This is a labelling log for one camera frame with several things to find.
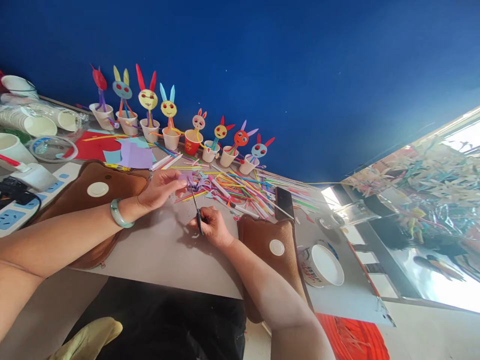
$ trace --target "white button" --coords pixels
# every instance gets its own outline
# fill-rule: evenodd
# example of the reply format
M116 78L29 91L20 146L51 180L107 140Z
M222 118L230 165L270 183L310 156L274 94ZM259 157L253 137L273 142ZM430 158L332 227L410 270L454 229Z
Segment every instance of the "white button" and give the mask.
M109 186L104 182L94 182L86 190L92 198L100 198L109 192Z
M270 241L270 251L273 255L282 256L285 252L285 246L280 240L273 239Z

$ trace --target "black pants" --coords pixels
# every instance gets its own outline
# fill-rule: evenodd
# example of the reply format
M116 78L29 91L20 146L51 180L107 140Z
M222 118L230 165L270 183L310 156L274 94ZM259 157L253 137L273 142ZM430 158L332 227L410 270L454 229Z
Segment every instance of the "black pants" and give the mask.
M103 317L119 321L123 331L97 359L241 360L244 355L242 300L110 277L65 342Z

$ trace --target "power strip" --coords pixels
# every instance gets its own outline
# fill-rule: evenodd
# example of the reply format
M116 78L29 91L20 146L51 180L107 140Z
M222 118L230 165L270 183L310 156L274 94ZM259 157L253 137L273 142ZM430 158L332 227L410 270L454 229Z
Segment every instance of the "power strip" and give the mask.
M68 184L79 176L80 165L68 162L53 173L58 181L47 191L37 193L41 199L41 207L44 208L52 201ZM35 214L39 206L38 199L33 199L26 205L19 205L12 201L0 210L0 238L6 237L19 229Z

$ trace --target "hand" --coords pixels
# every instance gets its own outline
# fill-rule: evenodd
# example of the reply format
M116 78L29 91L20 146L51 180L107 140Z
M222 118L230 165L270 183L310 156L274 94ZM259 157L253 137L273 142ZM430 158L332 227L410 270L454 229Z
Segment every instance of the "hand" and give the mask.
M227 248L233 243L235 238L225 225L222 213L215 206L202 207L200 209L201 216L207 218L209 223L201 222L201 229L207 237L208 241L217 248ZM197 219L191 220L188 225L198 229Z
M165 204L173 192L178 197L184 194L187 191L187 181L178 180L181 174L173 169L154 171L150 184L138 195L138 204L150 212Z

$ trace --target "yellow cloth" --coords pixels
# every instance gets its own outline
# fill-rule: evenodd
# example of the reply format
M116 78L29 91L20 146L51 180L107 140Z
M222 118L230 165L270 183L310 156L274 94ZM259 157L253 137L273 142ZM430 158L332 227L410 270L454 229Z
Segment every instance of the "yellow cloth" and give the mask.
M102 348L115 339L123 326L112 317L102 317L83 327L48 360L95 360Z

